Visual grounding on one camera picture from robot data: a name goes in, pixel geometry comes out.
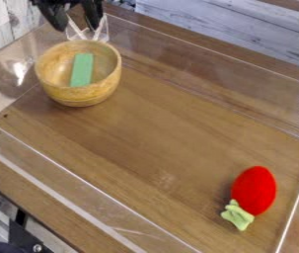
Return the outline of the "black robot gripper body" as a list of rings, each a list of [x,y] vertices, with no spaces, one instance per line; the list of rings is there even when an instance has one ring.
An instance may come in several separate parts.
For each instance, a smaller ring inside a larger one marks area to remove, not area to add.
[[[83,0],[31,0],[32,4],[40,4],[40,3],[49,3],[49,4],[77,4],[80,3]],[[92,2],[97,3],[97,2],[103,2],[103,0],[91,0]]]

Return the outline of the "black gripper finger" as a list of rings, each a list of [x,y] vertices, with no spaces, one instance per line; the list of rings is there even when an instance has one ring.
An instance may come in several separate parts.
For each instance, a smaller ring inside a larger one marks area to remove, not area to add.
[[[64,10],[63,2],[40,2],[39,9],[52,27],[63,32],[68,24],[68,17]]]
[[[88,28],[95,31],[103,18],[103,0],[80,0]]]

